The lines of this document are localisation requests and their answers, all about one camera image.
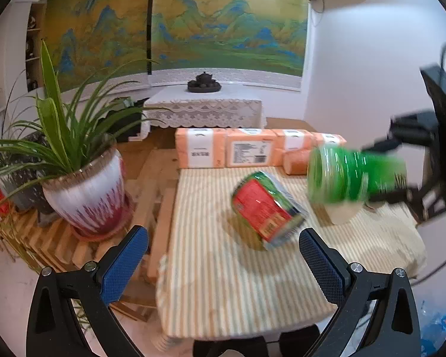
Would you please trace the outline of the white paper cup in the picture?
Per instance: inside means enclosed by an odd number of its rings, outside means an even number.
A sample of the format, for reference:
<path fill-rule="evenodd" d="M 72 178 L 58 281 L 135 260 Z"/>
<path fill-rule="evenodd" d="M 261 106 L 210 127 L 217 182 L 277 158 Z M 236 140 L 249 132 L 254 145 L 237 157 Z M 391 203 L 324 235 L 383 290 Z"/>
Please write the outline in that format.
<path fill-rule="evenodd" d="M 325 212 L 329 216 L 331 223 L 342 225 L 356 216 L 363 207 L 362 201 L 341 201 L 334 204 L 325 204 Z"/>

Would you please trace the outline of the brown paper cup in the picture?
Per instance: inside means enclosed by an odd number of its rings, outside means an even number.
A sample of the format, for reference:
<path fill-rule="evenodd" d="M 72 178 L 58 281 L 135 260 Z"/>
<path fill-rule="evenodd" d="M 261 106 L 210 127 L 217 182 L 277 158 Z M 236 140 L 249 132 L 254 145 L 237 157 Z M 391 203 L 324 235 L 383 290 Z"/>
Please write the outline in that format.
<path fill-rule="evenodd" d="M 283 170 L 288 175 L 303 176 L 307 174 L 311 149 L 286 151 L 283 155 Z"/>

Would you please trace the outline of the red green labelled plastic cup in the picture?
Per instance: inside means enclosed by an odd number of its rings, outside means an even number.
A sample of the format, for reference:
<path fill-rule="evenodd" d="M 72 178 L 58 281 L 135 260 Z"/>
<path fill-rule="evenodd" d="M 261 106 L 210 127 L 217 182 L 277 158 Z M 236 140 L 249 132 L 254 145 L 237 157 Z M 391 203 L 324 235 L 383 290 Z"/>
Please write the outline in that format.
<path fill-rule="evenodd" d="M 308 219 L 308 211 L 282 183 L 264 171 L 246 176 L 233 190 L 231 203 L 266 250 L 292 239 Z"/>

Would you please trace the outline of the red white flower pot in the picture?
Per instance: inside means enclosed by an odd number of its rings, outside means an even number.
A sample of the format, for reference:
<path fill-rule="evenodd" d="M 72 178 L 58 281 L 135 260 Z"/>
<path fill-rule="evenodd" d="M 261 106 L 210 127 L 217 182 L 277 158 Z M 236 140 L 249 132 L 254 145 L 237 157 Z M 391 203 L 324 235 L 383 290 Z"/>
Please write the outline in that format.
<path fill-rule="evenodd" d="M 76 172 L 43 182 L 46 201 L 85 239 L 98 239 L 124 224 L 124 161 L 116 147 Z"/>

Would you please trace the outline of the orange tissue pack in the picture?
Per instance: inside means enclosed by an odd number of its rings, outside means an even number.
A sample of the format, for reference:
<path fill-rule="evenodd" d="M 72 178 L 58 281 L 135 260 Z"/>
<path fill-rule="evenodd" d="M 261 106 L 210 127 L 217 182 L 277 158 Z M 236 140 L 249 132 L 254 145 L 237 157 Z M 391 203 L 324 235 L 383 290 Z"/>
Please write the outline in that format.
<path fill-rule="evenodd" d="M 314 147 L 325 146 L 325 145 L 334 145 L 334 146 L 343 146 L 346 144 L 346 140 L 339 134 L 330 134 L 330 133 L 312 133 L 312 145 Z"/>
<path fill-rule="evenodd" d="M 271 164 L 279 167 L 283 164 L 283 155 L 287 151 L 311 148 L 314 145 L 313 133 L 302 129 L 273 129 L 275 133 Z"/>
<path fill-rule="evenodd" d="M 271 129 L 228 129 L 225 138 L 226 166 L 270 166 L 276 139 L 277 135 Z"/>
<path fill-rule="evenodd" d="M 178 128 L 175 146 L 180 168 L 224 168 L 227 130 Z"/>

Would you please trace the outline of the striped tablecloth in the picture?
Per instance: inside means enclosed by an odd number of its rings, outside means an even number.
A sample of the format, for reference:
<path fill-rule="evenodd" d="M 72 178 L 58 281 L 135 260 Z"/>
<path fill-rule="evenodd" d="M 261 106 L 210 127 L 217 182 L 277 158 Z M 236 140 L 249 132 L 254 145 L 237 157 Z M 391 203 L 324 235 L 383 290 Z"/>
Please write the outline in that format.
<path fill-rule="evenodd" d="M 426 249 L 402 205 L 361 210 L 342 225 L 312 207 L 306 180 L 267 168 L 308 211 L 307 226 L 350 262 L 410 276 L 425 266 Z M 172 339 L 227 339 L 286 331 L 319 322 L 335 310 L 312 276 L 297 237 L 266 249 L 231 206 L 249 168 L 197 168 L 180 173 L 168 252 L 159 266 L 157 306 Z"/>

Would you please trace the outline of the wooden slatted bench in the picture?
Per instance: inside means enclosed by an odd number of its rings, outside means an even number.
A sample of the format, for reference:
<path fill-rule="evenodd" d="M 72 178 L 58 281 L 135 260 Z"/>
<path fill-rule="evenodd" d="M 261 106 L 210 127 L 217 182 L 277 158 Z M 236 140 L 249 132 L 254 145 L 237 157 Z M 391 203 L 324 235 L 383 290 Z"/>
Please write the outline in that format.
<path fill-rule="evenodd" d="M 62 218 L 45 228 L 37 224 L 37 211 L 11 211 L 0 221 L 0 250 L 15 250 L 35 272 L 44 266 L 57 272 L 74 271 L 88 261 L 99 261 L 123 240 L 132 225 L 141 224 L 149 232 L 149 248 L 120 300 L 111 306 L 133 320 L 145 322 L 157 309 L 158 263 L 169 246 L 178 179 L 176 150 L 154 149 L 138 177 L 126 182 L 127 206 L 113 231 L 86 237 Z"/>

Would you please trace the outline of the green spider plant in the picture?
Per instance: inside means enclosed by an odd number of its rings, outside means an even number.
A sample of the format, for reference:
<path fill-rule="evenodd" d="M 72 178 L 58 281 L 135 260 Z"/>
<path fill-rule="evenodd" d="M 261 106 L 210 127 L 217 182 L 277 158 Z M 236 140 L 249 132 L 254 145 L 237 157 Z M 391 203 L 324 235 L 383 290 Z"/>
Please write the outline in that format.
<path fill-rule="evenodd" d="M 34 179 L 17 186 L 13 194 L 78 172 L 109 150 L 123 134 L 152 120 L 145 114 L 147 107 L 121 109 L 119 106 L 125 98 L 108 98 L 117 88 L 110 85 L 109 80 L 123 69 L 148 64 L 149 59 L 131 60 L 108 72 L 92 91 L 82 111 L 78 111 L 77 106 L 88 82 L 84 81 L 72 99 L 64 102 L 59 75 L 54 70 L 46 43 L 41 44 L 41 63 L 45 97 L 34 98 L 37 119 L 16 120 L 9 127 L 32 130 L 43 136 L 44 142 L 25 138 L 0 139 L 0 180 L 28 170 L 37 172 Z"/>

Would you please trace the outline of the orange tissue pack near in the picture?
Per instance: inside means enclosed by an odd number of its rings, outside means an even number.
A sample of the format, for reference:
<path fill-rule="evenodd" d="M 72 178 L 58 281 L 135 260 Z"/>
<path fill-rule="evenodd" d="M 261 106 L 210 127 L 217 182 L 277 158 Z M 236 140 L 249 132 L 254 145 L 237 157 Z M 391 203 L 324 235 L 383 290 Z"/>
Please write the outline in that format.
<path fill-rule="evenodd" d="M 276 139 L 277 135 L 271 129 L 228 129 L 225 138 L 226 166 L 270 166 Z"/>

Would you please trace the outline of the orange tissue pack far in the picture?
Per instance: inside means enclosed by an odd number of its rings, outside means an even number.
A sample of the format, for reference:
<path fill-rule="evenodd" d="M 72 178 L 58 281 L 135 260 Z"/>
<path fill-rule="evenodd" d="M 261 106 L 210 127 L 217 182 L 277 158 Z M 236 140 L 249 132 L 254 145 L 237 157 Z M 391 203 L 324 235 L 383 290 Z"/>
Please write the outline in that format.
<path fill-rule="evenodd" d="M 175 146 L 180 168 L 224 168 L 227 130 L 178 128 Z"/>

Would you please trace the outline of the landscape painting mural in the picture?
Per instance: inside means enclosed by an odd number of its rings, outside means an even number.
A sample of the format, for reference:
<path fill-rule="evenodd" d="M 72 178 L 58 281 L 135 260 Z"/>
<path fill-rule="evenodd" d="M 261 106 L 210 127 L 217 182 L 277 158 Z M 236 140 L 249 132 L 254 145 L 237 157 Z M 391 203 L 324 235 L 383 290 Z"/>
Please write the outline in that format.
<path fill-rule="evenodd" d="M 173 68 L 300 76 L 308 0 L 47 0 L 43 37 L 62 90 Z"/>

